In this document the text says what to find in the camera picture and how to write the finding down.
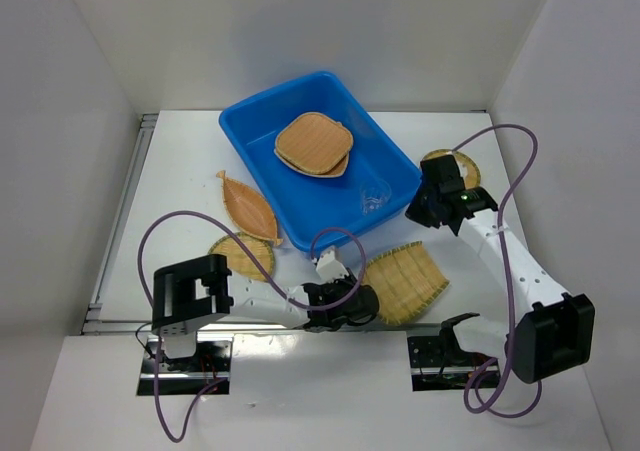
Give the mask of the round bamboo tray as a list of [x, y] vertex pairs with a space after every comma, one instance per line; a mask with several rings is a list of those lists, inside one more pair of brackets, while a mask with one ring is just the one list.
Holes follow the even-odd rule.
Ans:
[[455, 158], [466, 188], [473, 188], [481, 185], [481, 173], [477, 164], [466, 154], [451, 149], [437, 149], [424, 155], [421, 160], [430, 160], [445, 155], [452, 155]]
[[[275, 255], [271, 245], [254, 238], [244, 232], [236, 233], [235, 236], [249, 249], [260, 265], [270, 275], [275, 271]], [[231, 237], [226, 236], [215, 242], [209, 249], [209, 254], [219, 254], [226, 257], [228, 268], [234, 273], [240, 274], [256, 281], [266, 282], [263, 273], [258, 269], [249, 256], [240, 248], [238, 243]]]

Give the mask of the square bamboo tray green rim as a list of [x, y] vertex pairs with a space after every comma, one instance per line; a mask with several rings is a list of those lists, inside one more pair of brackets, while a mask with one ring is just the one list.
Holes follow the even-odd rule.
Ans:
[[377, 316], [390, 326], [410, 323], [419, 317], [449, 286], [422, 241], [390, 249], [371, 259], [364, 284], [379, 300]]

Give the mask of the clear drinking glass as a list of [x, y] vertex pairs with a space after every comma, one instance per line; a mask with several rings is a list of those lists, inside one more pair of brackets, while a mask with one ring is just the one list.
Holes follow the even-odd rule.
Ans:
[[363, 215], [369, 215], [386, 206], [391, 198], [390, 185], [379, 178], [369, 178], [360, 186], [360, 204]]

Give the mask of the triangular brown woven basket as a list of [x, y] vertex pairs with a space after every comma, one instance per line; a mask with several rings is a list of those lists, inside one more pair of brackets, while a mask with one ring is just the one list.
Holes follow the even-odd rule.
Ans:
[[299, 168], [298, 166], [294, 165], [293, 163], [287, 161], [286, 159], [280, 157], [280, 161], [286, 165], [288, 168], [292, 169], [295, 172], [298, 172], [299, 174], [305, 175], [305, 176], [310, 176], [312, 178], [337, 178], [342, 176], [349, 164], [349, 155], [346, 154], [333, 168], [331, 168], [328, 172], [326, 173], [322, 173], [322, 174], [313, 174], [310, 173], [308, 171], [304, 171], [301, 168]]

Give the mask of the rounded square brown woven tray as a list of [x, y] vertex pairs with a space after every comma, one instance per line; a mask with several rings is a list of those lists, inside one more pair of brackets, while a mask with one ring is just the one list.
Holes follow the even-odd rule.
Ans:
[[353, 135], [340, 122], [319, 112], [307, 112], [278, 134], [274, 153], [304, 171], [322, 174], [349, 155], [353, 145]]

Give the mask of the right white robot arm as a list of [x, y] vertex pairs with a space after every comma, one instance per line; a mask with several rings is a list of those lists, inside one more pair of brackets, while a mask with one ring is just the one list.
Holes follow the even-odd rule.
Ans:
[[532, 384], [587, 363], [595, 306], [572, 294], [530, 254], [503, 217], [504, 207], [482, 187], [468, 188], [452, 153], [420, 164], [422, 178], [406, 217], [447, 227], [479, 257], [507, 296], [507, 322], [476, 313], [439, 339], [439, 353], [460, 364], [473, 352], [502, 358], [506, 372]]

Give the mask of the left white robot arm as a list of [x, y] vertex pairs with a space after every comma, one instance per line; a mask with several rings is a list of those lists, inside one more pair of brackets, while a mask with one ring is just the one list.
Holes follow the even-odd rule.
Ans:
[[200, 356], [198, 331], [226, 317], [311, 332], [338, 331], [373, 321], [380, 309], [374, 289], [360, 283], [333, 248], [314, 260], [319, 284], [289, 287], [283, 295], [267, 282], [235, 273], [222, 255], [207, 255], [154, 273], [151, 332], [165, 360], [180, 371]]

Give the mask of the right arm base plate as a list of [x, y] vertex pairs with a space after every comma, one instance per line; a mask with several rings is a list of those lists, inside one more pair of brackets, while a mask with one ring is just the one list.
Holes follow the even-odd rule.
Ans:
[[462, 391], [471, 374], [490, 358], [478, 353], [463, 352], [447, 357], [443, 340], [437, 335], [407, 337], [412, 390]]

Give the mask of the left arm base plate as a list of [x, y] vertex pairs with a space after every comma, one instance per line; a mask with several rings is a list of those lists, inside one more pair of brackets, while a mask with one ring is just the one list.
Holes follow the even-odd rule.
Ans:
[[[154, 363], [157, 338], [137, 337], [143, 348], [137, 396], [154, 394]], [[232, 362], [233, 337], [228, 334], [202, 333], [197, 338], [196, 352], [186, 358], [168, 358], [161, 354], [158, 368], [160, 396], [195, 396], [208, 387], [207, 395], [228, 395]]]

